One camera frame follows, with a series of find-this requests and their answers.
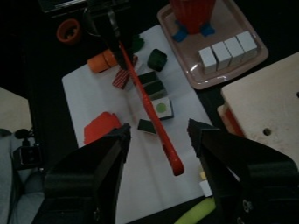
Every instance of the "white block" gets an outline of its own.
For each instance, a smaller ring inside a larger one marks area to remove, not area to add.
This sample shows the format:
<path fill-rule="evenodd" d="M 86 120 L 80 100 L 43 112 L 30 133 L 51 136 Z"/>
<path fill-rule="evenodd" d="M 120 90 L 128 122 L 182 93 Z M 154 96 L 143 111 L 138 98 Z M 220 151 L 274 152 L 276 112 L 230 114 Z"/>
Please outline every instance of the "white block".
<path fill-rule="evenodd" d="M 212 195 L 211 185 L 207 179 L 200 182 L 200 189 L 206 197 L 210 197 Z"/>
<path fill-rule="evenodd" d="M 215 73 L 218 68 L 218 61 L 215 59 L 211 48 L 206 47 L 204 49 L 199 51 L 199 54 L 200 54 L 204 73 L 206 74 Z"/>
<path fill-rule="evenodd" d="M 172 102 L 167 96 L 164 98 L 154 100 L 152 104 L 155 113 L 162 120 L 174 117 Z"/>
<path fill-rule="evenodd" d="M 242 32 L 238 36 L 238 42 L 240 43 L 240 46 L 244 51 L 244 56 L 242 59 L 243 61 L 247 61 L 256 57 L 258 55 L 258 45 L 255 43 L 255 40 L 251 37 L 251 34 L 248 31 Z"/>
<path fill-rule="evenodd" d="M 219 42 L 218 44 L 211 46 L 211 49 L 214 51 L 218 60 L 218 70 L 228 67 L 231 56 L 224 43 Z"/>
<path fill-rule="evenodd" d="M 227 39 L 224 41 L 224 45 L 228 48 L 228 53 L 231 55 L 231 60 L 228 65 L 235 66 L 236 64 L 240 63 L 243 55 L 244 55 L 244 51 L 236 37 Z"/>

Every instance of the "red tool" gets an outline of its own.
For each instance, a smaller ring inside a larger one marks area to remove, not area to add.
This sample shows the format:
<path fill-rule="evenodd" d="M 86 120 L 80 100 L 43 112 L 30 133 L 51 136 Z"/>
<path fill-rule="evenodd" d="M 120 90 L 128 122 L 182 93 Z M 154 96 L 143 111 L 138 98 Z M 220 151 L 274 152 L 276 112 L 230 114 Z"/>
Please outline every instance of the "red tool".
<path fill-rule="evenodd" d="M 139 92 L 142 102 L 144 104 L 144 110 L 146 110 L 146 113 L 148 114 L 150 119 L 152 120 L 155 131 L 156 131 L 158 136 L 160 137 L 160 141 L 163 144 L 163 151 L 166 153 L 170 164 L 172 166 L 172 173 L 175 176 L 179 176 L 184 172 L 183 162 L 178 156 L 172 142 L 171 142 L 170 137 L 164 131 L 164 126 L 162 124 L 162 121 L 155 113 L 154 104 L 152 104 L 151 99 L 146 93 L 143 84 L 142 84 L 140 80 L 138 79 L 138 75 L 136 75 L 135 68 L 132 66 L 132 62 L 127 56 L 127 50 L 126 50 L 123 44 L 122 43 L 119 43 L 119 44 L 120 44 L 120 50 L 122 50 L 122 53 L 123 53 L 124 59 L 126 59 L 127 69 L 130 71 L 130 75 L 134 80 L 135 87 L 139 90 L 138 92 Z"/>

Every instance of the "plastic tray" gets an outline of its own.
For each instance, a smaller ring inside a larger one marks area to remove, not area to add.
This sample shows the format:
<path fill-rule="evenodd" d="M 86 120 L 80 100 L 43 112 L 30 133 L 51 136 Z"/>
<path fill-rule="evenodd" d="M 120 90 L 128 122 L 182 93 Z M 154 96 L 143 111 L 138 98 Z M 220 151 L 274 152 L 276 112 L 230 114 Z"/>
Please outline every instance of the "plastic tray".
<path fill-rule="evenodd" d="M 250 68 L 256 66 L 267 58 L 267 48 L 234 1 L 216 0 L 210 24 L 215 34 L 203 37 L 202 34 L 188 35 L 183 42 L 176 42 L 172 35 L 179 31 L 175 23 L 174 10 L 167 4 L 158 12 L 164 35 L 172 47 L 174 54 L 182 65 L 191 86 L 195 89 L 208 88 L 242 75 Z M 199 50 L 235 37 L 248 31 L 256 42 L 256 57 L 235 66 L 230 66 L 215 73 L 203 72 Z"/>

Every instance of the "dark table surface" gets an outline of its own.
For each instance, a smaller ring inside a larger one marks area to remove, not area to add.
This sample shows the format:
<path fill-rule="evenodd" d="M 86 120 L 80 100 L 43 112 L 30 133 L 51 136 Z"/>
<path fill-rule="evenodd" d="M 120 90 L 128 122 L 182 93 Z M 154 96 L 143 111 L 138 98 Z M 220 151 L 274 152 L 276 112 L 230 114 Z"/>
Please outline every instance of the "dark table surface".
<path fill-rule="evenodd" d="M 239 79 L 299 51 L 299 3 L 295 0 L 235 2 L 268 50 L 266 61 L 242 74 Z M 156 12 L 168 4 L 168 0 L 132 0 L 131 3 L 138 18 L 135 31 L 140 33 L 159 24 Z M 102 52 L 104 46 L 102 40 L 90 36 L 86 31 L 83 40 L 72 47 L 63 45 L 56 39 L 56 29 L 62 21 L 67 18 L 82 21 L 82 11 L 52 18 L 43 14 L 38 0 L 15 0 L 4 6 L 0 14 L 4 24 L 4 59 L 0 69 L 2 76 L 6 77 L 2 77 L 0 86 L 30 100 L 32 126 L 36 141 L 46 154 L 47 171 L 79 147 L 62 77 L 82 67 L 87 59 Z M 196 90 L 214 126 L 223 129 L 226 128 L 218 106 L 223 104 L 220 89 L 230 83 L 231 81 Z M 198 201 L 196 199 L 187 203 L 180 211 L 188 209 Z M 168 218 L 172 213 L 174 210 L 170 210 L 168 213 L 166 211 L 158 214 L 155 218 L 163 217 L 164 220 L 155 223 L 174 223 L 174 217 Z M 139 223 L 152 222 L 148 218 Z"/>

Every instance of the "yellow object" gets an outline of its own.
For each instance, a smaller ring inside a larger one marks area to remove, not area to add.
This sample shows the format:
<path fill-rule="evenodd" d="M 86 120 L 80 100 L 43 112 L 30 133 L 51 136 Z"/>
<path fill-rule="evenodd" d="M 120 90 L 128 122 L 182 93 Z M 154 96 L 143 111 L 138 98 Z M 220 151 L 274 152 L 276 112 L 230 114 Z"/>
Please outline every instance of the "yellow object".
<path fill-rule="evenodd" d="M 174 224 L 195 224 L 198 223 L 215 209 L 212 198 L 206 198 L 192 209 L 186 212 L 180 219 Z"/>
<path fill-rule="evenodd" d="M 207 176 L 206 176 L 206 172 L 204 171 L 200 172 L 200 178 L 202 178 L 202 180 L 206 180 L 207 179 Z"/>

